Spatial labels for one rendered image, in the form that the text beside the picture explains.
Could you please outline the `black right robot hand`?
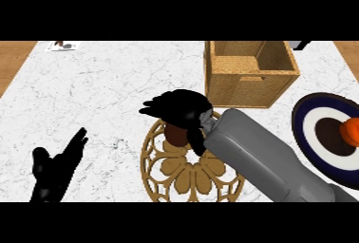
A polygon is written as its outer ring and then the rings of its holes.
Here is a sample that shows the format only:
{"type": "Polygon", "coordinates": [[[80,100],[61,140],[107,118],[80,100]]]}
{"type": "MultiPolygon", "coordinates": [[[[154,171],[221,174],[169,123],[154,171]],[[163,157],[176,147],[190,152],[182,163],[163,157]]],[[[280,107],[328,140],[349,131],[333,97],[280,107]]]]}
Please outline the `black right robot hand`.
{"type": "Polygon", "coordinates": [[[193,90],[176,89],[144,102],[144,106],[145,108],[139,110],[141,114],[160,118],[173,126],[187,130],[187,138],[200,157],[207,150],[200,117],[213,109],[207,97],[193,90]]]}

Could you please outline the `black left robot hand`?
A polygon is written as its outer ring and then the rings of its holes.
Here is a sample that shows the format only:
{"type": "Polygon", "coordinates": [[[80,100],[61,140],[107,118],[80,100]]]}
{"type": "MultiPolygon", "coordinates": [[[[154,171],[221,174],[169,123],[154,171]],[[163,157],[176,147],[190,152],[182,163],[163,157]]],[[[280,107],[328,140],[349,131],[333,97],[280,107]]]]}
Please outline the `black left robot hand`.
{"type": "Polygon", "coordinates": [[[80,128],[61,154],[51,157],[48,150],[37,147],[33,150],[33,175],[36,186],[32,202],[61,202],[70,187],[76,168],[83,159],[83,150],[89,138],[88,130],[80,128]]]}

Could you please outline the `brown cupcake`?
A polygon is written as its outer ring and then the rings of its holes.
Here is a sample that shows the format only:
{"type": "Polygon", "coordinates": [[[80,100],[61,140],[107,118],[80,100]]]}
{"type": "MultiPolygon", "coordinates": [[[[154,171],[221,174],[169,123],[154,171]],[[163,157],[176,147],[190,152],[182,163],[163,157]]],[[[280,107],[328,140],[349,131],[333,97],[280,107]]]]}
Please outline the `brown cupcake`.
{"type": "Polygon", "coordinates": [[[164,136],[173,146],[184,147],[188,144],[187,129],[176,127],[170,123],[166,124],[164,136]]]}

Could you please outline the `square wicker basket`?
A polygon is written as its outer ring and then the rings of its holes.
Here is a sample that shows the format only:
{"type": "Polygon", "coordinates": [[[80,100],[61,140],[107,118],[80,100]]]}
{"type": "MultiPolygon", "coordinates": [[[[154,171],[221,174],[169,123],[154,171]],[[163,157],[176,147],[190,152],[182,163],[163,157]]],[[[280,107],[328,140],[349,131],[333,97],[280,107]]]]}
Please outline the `square wicker basket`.
{"type": "Polygon", "coordinates": [[[289,41],[206,41],[204,66],[215,107],[269,108],[300,76],[289,41]]]}

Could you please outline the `gold floral cutout placemat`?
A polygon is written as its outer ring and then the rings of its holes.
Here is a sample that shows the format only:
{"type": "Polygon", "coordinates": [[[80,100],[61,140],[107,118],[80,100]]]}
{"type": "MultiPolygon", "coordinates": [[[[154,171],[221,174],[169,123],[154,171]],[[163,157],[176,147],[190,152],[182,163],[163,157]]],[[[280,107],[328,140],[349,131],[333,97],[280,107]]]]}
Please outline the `gold floral cutout placemat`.
{"type": "Polygon", "coordinates": [[[244,176],[206,151],[197,157],[191,145],[176,147],[164,136],[166,122],[157,120],[141,152],[141,175],[154,202],[235,202],[244,176]]]}

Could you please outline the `small white card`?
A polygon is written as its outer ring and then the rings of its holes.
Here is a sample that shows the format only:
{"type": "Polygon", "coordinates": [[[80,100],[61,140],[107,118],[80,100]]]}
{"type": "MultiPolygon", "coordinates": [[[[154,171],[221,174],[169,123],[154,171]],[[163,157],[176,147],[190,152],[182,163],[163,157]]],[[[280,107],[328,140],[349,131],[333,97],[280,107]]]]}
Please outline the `small white card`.
{"type": "Polygon", "coordinates": [[[80,48],[80,41],[52,41],[48,45],[46,51],[71,51],[80,48]]]}

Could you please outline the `navy and white round plate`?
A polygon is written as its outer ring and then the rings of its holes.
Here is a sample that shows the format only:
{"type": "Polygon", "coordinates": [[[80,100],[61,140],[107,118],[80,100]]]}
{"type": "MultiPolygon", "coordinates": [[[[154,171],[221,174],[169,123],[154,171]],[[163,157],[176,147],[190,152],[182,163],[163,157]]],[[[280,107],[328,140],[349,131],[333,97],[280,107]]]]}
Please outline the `navy and white round plate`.
{"type": "Polygon", "coordinates": [[[348,143],[342,127],[359,119],[359,104],[340,95],[314,93],[292,110],[292,131],[309,162],[339,184],[359,191],[359,136],[348,143]]]}

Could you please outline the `orange fruit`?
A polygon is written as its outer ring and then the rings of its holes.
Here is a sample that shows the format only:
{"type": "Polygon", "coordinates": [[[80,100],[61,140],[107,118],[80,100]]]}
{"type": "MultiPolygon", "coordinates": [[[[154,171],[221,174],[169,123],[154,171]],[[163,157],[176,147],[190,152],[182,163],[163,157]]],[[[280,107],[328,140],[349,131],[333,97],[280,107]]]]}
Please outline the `orange fruit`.
{"type": "Polygon", "coordinates": [[[351,118],[340,126],[343,139],[349,145],[359,147],[359,118],[351,118]]]}

